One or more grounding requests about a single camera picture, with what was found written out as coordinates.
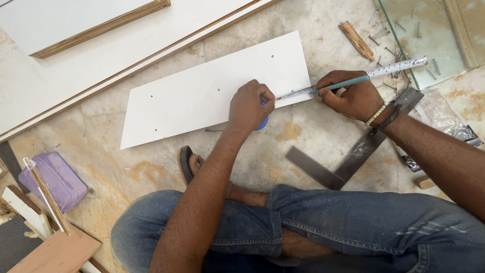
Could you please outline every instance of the man's right hand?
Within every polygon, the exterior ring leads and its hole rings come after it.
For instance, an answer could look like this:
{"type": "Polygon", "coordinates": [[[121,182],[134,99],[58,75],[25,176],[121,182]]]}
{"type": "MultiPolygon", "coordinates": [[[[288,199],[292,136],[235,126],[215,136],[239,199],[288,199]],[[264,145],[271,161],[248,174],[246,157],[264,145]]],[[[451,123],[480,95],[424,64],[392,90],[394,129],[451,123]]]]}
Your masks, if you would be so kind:
{"type": "MultiPolygon", "coordinates": [[[[324,88],[325,86],[365,75],[367,75],[365,71],[334,70],[321,78],[315,89],[320,89],[318,95],[322,97],[322,102],[337,113],[341,113],[351,119],[367,122],[384,104],[381,95],[370,81],[344,86],[346,91],[340,97],[336,95],[338,89],[329,90],[324,88]]],[[[389,106],[386,107],[385,112],[381,114],[382,117],[373,122],[371,126],[377,127],[381,123],[378,121],[390,116],[394,112],[391,108],[389,106]]]]}

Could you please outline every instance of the forearm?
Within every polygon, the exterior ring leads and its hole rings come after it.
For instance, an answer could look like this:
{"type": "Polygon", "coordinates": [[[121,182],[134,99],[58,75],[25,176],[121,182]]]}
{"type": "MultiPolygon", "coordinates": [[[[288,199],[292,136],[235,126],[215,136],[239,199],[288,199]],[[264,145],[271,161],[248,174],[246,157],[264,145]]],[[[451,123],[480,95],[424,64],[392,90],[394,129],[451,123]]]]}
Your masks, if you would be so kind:
{"type": "Polygon", "coordinates": [[[247,136],[225,130],[175,207],[153,254],[150,273],[199,271],[217,230],[226,182],[247,136]]]}
{"type": "Polygon", "coordinates": [[[383,133],[448,197],[485,222],[485,152],[402,113],[383,133]]]}

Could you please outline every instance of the beaded bracelet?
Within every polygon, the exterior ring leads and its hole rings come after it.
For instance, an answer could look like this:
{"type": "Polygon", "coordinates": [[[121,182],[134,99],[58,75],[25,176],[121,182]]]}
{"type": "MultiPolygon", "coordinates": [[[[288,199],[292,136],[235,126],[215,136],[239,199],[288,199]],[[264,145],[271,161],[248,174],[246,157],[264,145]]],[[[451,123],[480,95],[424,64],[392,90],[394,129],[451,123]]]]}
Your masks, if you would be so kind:
{"type": "Polygon", "coordinates": [[[370,125],[374,119],[376,119],[381,113],[382,111],[384,111],[384,109],[386,108],[386,106],[388,105],[389,103],[388,102],[385,102],[384,105],[381,106],[381,108],[379,109],[379,111],[377,111],[369,121],[366,122],[367,125],[370,125]]]}

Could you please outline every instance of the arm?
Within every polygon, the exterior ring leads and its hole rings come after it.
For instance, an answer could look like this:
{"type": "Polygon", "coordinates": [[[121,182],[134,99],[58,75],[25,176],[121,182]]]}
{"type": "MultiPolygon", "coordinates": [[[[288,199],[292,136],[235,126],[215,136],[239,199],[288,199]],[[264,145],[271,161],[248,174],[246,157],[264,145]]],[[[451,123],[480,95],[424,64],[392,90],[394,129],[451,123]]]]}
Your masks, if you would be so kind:
{"type": "MultiPolygon", "coordinates": [[[[384,103],[370,81],[344,87],[347,90],[340,97],[334,94],[336,90],[323,88],[363,75],[364,71],[333,71],[320,79],[315,89],[321,89],[319,96],[330,108],[367,122],[384,103]]],[[[394,110],[388,105],[371,126],[379,126],[394,110]]],[[[448,197],[485,222],[485,152],[402,113],[383,133],[406,151],[448,197]]]]}
{"type": "Polygon", "coordinates": [[[249,134],[274,110],[275,96],[252,80],[231,101],[229,124],[214,150],[185,190],[153,253],[150,273],[200,272],[219,225],[226,182],[249,134]]]}

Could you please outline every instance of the hand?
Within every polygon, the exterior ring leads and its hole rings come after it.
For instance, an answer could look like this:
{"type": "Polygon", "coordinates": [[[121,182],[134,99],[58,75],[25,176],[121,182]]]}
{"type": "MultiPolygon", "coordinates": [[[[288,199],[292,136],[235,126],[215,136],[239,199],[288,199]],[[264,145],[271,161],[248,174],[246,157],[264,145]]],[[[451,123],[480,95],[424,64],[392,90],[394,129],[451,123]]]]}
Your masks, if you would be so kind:
{"type": "Polygon", "coordinates": [[[275,109],[274,98],[268,87],[257,80],[246,83],[231,100],[228,128],[248,136],[275,109]]]}
{"type": "MultiPolygon", "coordinates": [[[[321,78],[315,86],[315,89],[320,89],[318,96],[322,97],[322,102],[334,109],[337,113],[341,113],[351,119],[367,122],[384,104],[381,95],[371,81],[344,86],[346,91],[344,91],[340,97],[335,95],[338,89],[329,90],[324,88],[325,86],[341,83],[365,75],[367,75],[365,71],[335,70],[321,78]]],[[[391,108],[392,106],[387,106],[385,113],[383,112],[381,114],[382,117],[387,116],[391,108]]],[[[380,118],[376,120],[376,123],[371,123],[371,126],[378,126],[377,122],[382,119],[381,116],[379,117],[380,118]]]]}

